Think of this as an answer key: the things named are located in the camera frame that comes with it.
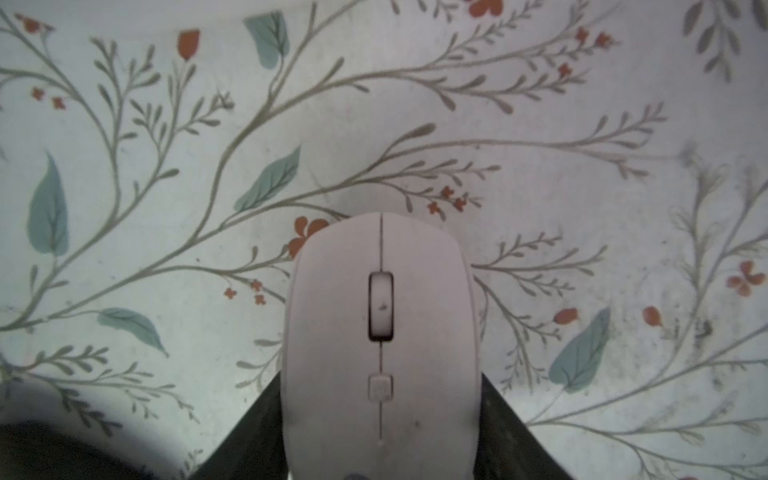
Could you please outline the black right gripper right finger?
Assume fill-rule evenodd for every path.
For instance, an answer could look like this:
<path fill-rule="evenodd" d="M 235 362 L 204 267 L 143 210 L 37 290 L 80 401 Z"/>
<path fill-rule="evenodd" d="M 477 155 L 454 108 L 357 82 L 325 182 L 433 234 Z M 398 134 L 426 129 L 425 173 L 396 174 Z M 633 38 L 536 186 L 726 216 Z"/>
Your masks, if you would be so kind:
<path fill-rule="evenodd" d="M 482 375 L 478 449 L 473 470 L 479 480 L 572 480 L 524 422 Z"/>

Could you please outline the white mouse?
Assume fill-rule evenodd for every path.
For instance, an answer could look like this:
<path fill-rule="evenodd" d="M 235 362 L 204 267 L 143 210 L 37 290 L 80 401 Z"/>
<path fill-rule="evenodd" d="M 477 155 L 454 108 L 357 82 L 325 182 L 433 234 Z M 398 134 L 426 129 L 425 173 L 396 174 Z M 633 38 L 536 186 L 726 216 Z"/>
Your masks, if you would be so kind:
<path fill-rule="evenodd" d="M 469 479 L 481 397 L 472 282 L 424 222 L 359 215 L 296 259 L 281 369 L 295 479 Z"/>

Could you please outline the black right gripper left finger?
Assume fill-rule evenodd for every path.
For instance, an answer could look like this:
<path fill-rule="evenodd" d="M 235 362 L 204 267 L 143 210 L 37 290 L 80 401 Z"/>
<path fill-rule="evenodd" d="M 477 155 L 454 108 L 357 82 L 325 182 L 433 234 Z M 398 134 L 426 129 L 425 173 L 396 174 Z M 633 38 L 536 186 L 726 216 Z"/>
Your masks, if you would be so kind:
<path fill-rule="evenodd" d="M 281 375 L 277 374 L 192 479 L 287 478 Z"/>

